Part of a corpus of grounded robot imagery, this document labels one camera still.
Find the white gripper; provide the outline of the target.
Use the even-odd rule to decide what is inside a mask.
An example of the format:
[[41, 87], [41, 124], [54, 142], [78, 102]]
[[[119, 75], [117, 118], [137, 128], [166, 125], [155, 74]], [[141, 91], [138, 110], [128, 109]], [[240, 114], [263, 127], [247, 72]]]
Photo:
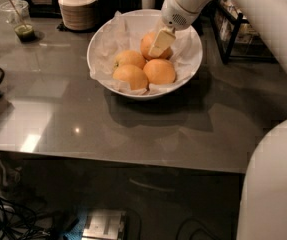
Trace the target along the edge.
[[187, 29], [199, 16], [201, 4], [197, 0], [164, 0], [161, 18], [155, 24], [158, 32], [151, 44], [149, 55], [159, 57], [175, 41], [175, 30]]

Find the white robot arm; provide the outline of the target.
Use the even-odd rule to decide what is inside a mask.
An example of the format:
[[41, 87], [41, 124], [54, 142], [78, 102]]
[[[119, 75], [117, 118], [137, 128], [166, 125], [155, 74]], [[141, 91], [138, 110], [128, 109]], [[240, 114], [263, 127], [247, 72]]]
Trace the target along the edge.
[[[165, 0], [164, 27], [149, 51], [159, 56], [211, 0]], [[287, 0], [234, 0], [287, 74]], [[244, 178], [236, 240], [287, 240], [287, 120], [260, 141]]]

